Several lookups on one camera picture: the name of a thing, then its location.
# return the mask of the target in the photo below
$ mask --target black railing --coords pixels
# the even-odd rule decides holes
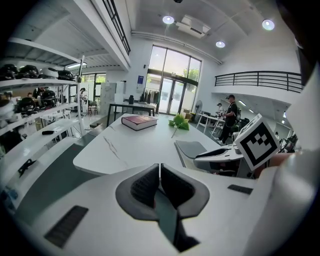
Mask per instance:
[[[124,31],[124,28],[122,27],[115,2],[114,2],[114,0],[102,0],[102,1],[103,1],[103,4],[104,4],[106,10],[109,13],[109,16],[112,20],[114,27],[115,27],[115,30],[117,31],[117,33],[121,39],[121,42],[125,48],[125,51],[129,55],[129,53],[131,52],[131,49],[130,49],[125,31]]]
[[[301,74],[282,71],[247,71],[217,75],[214,86],[261,86],[301,93]]]

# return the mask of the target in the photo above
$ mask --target black table frame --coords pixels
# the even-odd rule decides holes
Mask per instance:
[[[109,126],[111,107],[114,107],[114,121],[116,121],[117,107],[132,108],[132,114],[135,112],[135,109],[146,110],[149,113],[149,116],[151,116],[151,111],[152,111],[152,115],[155,116],[155,109],[153,107],[135,106],[133,104],[130,105],[130,104],[121,104],[121,103],[110,103],[109,110],[108,110],[108,118],[106,121],[106,127]]]

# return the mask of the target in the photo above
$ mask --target red book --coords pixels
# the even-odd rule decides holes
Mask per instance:
[[[122,124],[135,131],[140,131],[151,126],[155,126],[157,121],[157,118],[147,115],[134,115],[121,118]]]

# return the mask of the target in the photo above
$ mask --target ceiling pipe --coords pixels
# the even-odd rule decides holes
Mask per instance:
[[[161,34],[154,34],[154,33],[149,33],[149,32],[142,32],[142,31],[132,31],[131,32],[132,36],[135,36],[135,37],[140,37],[140,38],[147,38],[147,39],[154,39],[154,40],[160,40],[160,41],[167,41],[167,42],[171,42],[171,43],[175,43],[175,44],[178,44],[178,45],[181,45],[183,47],[186,47],[186,48],[189,48],[195,52],[198,52],[210,59],[213,59],[214,62],[216,62],[217,64],[221,65],[223,62],[219,59],[217,59],[216,57],[204,52],[203,50],[200,50],[192,45],[189,45],[187,43],[184,43],[184,42],[181,42],[177,39],[174,39],[172,37],[168,37],[168,36],[165,36],[165,35],[161,35]]]

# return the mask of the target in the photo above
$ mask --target man in black clothes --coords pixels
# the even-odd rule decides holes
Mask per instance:
[[[226,113],[223,114],[223,116],[225,117],[225,123],[224,123],[223,129],[222,129],[221,136],[217,140],[217,142],[219,144],[225,144],[226,143],[226,140],[228,138],[229,132],[230,132],[232,126],[234,126],[234,124],[235,124],[235,122],[237,120],[238,107],[237,107],[236,102],[235,102],[235,96],[230,94],[227,99],[228,99],[230,105],[229,105],[228,110],[226,111]]]

